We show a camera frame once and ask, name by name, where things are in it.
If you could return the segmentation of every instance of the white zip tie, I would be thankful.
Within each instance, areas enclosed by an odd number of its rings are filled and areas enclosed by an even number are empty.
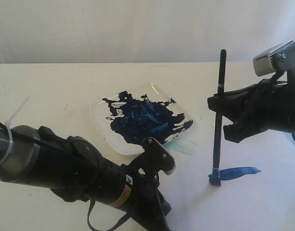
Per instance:
[[[0,165],[6,160],[6,158],[9,157],[12,147],[13,147],[13,136],[12,136],[12,132],[11,132],[11,122],[14,119],[14,117],[17,115],[17,113],[19,113],[19,111],[24,107],[24,105],[26,104],[26,102],[28,101],[29,97],[27,97],[23,103],[16,109],[16,111],[12,114],[12,116],[10,117],[9,120],[4,122],[4,125],[7,127],[8,130],[8,134],[9,134],[9,146],[8,146],[8,150],[5,153],[4,157],[0,160]]]

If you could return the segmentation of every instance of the yellow warning label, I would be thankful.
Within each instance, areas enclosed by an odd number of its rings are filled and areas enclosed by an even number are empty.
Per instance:
[[[116,208],[116,207],[119,207],[120,205],[122,205],[129,197],[131,191],[132,191],[132,189],[128,185],[125,185],[125,188],[124,188],[121,196],[115,202],[110,204],[109,206]]]

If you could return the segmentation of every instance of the white table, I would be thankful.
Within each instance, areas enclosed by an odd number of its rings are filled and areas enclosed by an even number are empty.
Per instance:
[[[155,83],[194,118],[176,144],[177,168],[160,175],[160,190],[171,204],[173,231],[274,231],[295,227],[295,146],[290,135],[267,131],[240,144],[223,141],[221,169],[255,166],[262,170],[208,183],[212,167],[214,114],[207,97],[217,88],[219,63],[180,64],[0,64],[0,120],[30,99],[12,126],[47,126],[62,137],[79,135],[117,164],[132,157],[115,153],[102,139],[89,106],[103,97]],[[228,63],[226,90],[257,83],[251,63]],[[50,190],[0,182],[0,231],[88,231],[88,204],[66,203]],[[123,212],[97,204],[92,223],[110,228]],[[144,230],[129,220],[119,231]]]

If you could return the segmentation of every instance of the paint palette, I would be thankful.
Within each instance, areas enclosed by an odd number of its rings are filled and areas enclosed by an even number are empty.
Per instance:
[[[154,137],[170,142],[191,127],[193,120],[155,84],[122,91],[91,105],[92,117],[104,139],[118,153],[143,153],[141,143]]]

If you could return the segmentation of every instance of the white wall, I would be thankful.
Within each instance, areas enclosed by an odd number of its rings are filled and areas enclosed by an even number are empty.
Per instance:
[[[295,0],[0,0],[0,63],[251,60],[295,39]]]

